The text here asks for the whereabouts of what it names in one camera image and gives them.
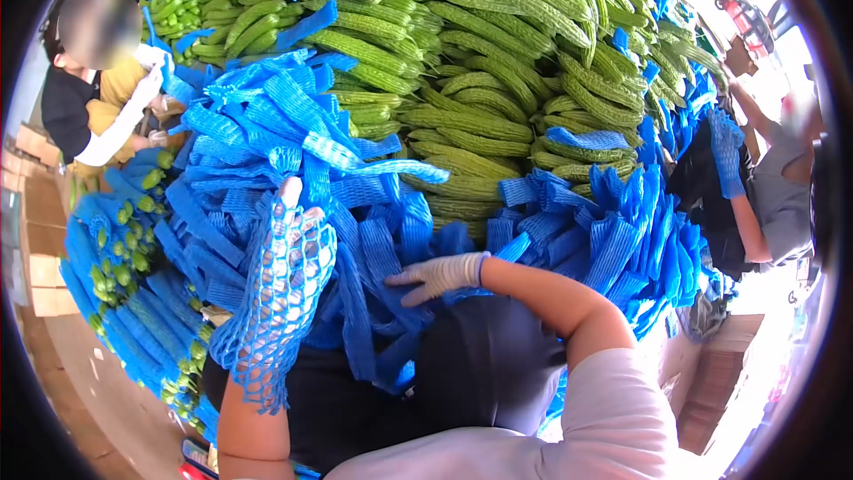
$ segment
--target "black t-shirt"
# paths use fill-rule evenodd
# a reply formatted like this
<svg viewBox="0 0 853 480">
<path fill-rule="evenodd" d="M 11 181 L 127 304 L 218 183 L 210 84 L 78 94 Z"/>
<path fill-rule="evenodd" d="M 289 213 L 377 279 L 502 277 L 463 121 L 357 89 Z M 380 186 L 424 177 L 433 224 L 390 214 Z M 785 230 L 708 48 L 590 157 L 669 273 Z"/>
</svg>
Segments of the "black t-shirt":
<svg viewBox="0 0 853 480">
<path fill-rule="evenodd" d="M 92 83 L 51 66 L 42 91 L 42 122 L 50 138 L 62 151 L 65 163 L 89 144 L 89 112 L 86 103 L 101 97 L 101 71 Z"/>
</svg>

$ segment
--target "blue foam netting on hand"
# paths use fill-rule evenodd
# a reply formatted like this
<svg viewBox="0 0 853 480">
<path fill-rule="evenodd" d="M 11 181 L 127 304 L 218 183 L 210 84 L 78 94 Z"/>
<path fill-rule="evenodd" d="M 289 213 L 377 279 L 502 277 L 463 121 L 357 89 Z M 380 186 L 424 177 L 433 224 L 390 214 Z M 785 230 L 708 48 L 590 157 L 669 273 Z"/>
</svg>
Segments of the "blue foam netting on hand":
<svg viewBox="0 0 853 480">
<path fill-rule="evenodd" d="M 741 180 L 741 153 L 744 133 L 724 110 L 709 110 L 710 148 L 717 162 L 722 196 L 740 197 L 746 194 Z"/>
<path fill-rule="evenodd" d="M 211 338 L 213 359 L 243 386 L 245 400 L 260 404 L 261 412 L 275 414 L 287 407 L 284 375 L 335 267 L 335 229 L 303 214 L 282 197 L 274 200 L 264 243 L 251 250 L 243 304 Z"/>
</svg>

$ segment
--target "hand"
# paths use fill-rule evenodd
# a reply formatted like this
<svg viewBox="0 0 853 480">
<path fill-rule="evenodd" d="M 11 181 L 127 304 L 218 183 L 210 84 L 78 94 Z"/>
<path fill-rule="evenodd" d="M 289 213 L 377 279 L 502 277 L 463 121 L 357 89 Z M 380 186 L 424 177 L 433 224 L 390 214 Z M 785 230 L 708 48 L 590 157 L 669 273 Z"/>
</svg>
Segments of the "hand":
<svg viewBox="0 0 853 480">
<path fill-rule="evenodd" d="M 169 144 L 169 134 L 165 130 L 152 130 L 148 132 L 148 144 L 151 148 L 163 148 Z"/>
<path fill-rule="evenodd" d="M 741 144 L 744 133 L 723 110 L 708 111 L 710 124 L 710 149 L 717 163 L 722 196 L 740 197 L 746 191 L 741 181 Z"/>
<path fill-rule="evenodd" d="M 480 269 L 488 256 L 491 256 L 489 252 L 470 252 L 415 263 L 400 274 L 389 276 L 385 283 L 406 285 L 423 282 L 423 285 L 406 293 L 400 301 L 404 307 L 410 308 L 454 289 L 480 287 Z"/>
<path fill-rule="evenodd" d="M 298 207 L 301 193 L 302 180 L 285 180 L 261 243 L 263 258 L 255 270 L 260 284 L 251 310 L 260 324 L 252 333 L 262 334 L 266 343 L 280 338 L 286 343 L 297 330 L 308 331 L 316 298 L 335 266 L 335 230 L 324 226 L 321 208 Z"/>
<path fill-rule="evenodd" d="M 162 85 L 163 71 L 159 67 L 155 67 L 148 72 L 145 78 L 139 80 L 128 103 L 133 102 L 137 104 L 140 110 L 144 109 L 157 98 Z"/>
</svg>

